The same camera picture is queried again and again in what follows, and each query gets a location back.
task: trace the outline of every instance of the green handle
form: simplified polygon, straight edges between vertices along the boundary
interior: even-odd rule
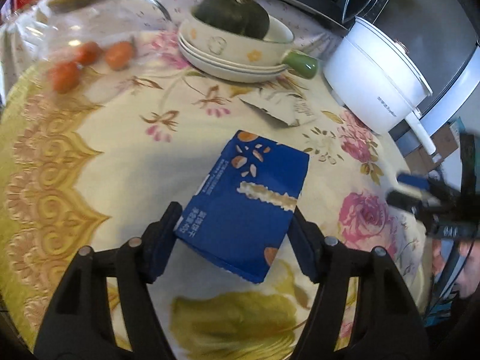
[[[306,79],[312,79],[318,71],[317,59],[303,54],[303,52],[299,50],[290,50],[283,58],[282,63],[289,65],[298,75]]]

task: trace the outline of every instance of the green pumpkin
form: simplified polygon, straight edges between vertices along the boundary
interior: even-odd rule
[[[212,27],[255,39],[263,39],[270,26],[267,11],[254,0],[203,0],[192,13]]]

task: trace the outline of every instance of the cartoon drawing on bowl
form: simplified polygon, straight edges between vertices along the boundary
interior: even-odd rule
[[[250,62],[260,61],[262,58],[262,52],[258,50],[252,50],[247,54],[247,58]]]
[[[221,55],[225,47],[227,46],[227,41],[221,36],[212,36],[207,42],[208,49],[216,54]]]

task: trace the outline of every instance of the silver bolt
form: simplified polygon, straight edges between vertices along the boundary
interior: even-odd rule
[[[92,248],[90,246],[82,246],[78,250],[78,254],[80,254],[81,256],[87,256],[87,254],[90,254],[91,251],[92,251]]]
[[[387,251],[381,246],[375,246],[373,251],[377,254],[377,256],[380,256],[380,257],[387,256]]]
[[[128,246],[131,248],[136,248],[142,244],[142,239],[140,237],[133,237],[128,240]]]
[[[325,243],[328,246],[335,246],[338,244],[338,240],[335,237],[332,237],[331,235],[329,235],[328,237],[325,237]]]

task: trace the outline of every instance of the biscuit box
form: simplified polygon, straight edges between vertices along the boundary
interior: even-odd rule
[[[175,226],[216,266],[261,283],[290,225],[308,154],[245,131],[225,146]]]

